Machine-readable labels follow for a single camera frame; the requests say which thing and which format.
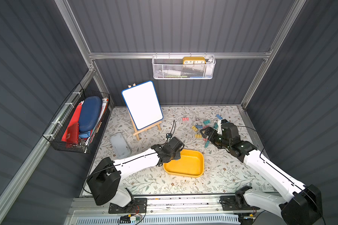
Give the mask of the yellow plastic storage box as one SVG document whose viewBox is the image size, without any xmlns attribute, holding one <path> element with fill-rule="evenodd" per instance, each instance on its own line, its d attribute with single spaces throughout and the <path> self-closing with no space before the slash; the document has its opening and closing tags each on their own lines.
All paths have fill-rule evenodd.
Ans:
<svg viewBox="0 0 338 225">
<path fill-rule="evenodd" d="M 170 175 L 199 178 L 204 173 L 204 155 L 201 152 L 183 149 L 180 159 L 165 163 L 163 168 Z"/>
</svg>

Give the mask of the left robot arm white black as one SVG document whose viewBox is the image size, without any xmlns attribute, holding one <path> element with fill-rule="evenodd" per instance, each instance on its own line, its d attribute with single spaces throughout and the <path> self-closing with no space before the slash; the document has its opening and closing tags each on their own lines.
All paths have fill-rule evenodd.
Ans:
<svg viewBox="0 0 338 225">
<path fill-rule="evenodd" d="M 100 161 L 94 171 L 86 178 L 97 206 L 112 203 L 125 208 L 134 204 L 132 193 L 123 188 L 121 182 L 130 175 L 146 168 L 162 166 L 172 160 L 180 159 L 185 144 L 173 137 L 164 144 L 155 144 L 137 155 L 111 160 L 106 157 Z"/>
</svg>

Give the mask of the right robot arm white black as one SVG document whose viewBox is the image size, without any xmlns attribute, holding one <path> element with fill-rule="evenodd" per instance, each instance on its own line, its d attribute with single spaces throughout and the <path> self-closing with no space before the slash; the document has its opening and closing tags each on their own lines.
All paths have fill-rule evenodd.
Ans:
<svg viewBox="0 0 338 225">
<path fill-rule="evenodd" d="M 241 140 L 238 128 L 227 120 L 218 129 L 200 130 L 203 138 L 218 149 L 225 149 L 241 163 L 260 174 L 280 194 L 273 196 L 246 185 L 235 192 L 238 208 L 257 207 L 282 218 L 288 225 L 312 225 L 324 220 L 322 194 L 315 185 L 305 185 L 272 163 L 252 143 Z"/>
</svg>

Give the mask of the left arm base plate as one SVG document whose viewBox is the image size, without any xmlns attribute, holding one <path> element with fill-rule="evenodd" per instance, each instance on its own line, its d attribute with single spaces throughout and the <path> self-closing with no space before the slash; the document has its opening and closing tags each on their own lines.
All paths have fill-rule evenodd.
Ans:
<svg viewBox="0 0 338 225">
<path fill-rule="evenodd" d="M 111 203 L 109 206 L 109 214 L 143 214 L 147 209 L 147 198 L 135 198 L 127 206 L 120 207 Z"/>
</svg>

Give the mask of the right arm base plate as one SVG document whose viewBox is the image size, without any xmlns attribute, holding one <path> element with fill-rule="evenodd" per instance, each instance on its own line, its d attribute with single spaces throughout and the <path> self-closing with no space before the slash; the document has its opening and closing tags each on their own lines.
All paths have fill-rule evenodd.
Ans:
<svg viewBox="0 0 338 225">
<path fill-rule="evenodd" d="M 258 207 L 252 207 L 244 204 L 239 205 L 236 202 L 235 196 L 220 196 L 219 203 L 221 204 L 223 211 L 256 211 L 260 209 Z"/>
</svg>

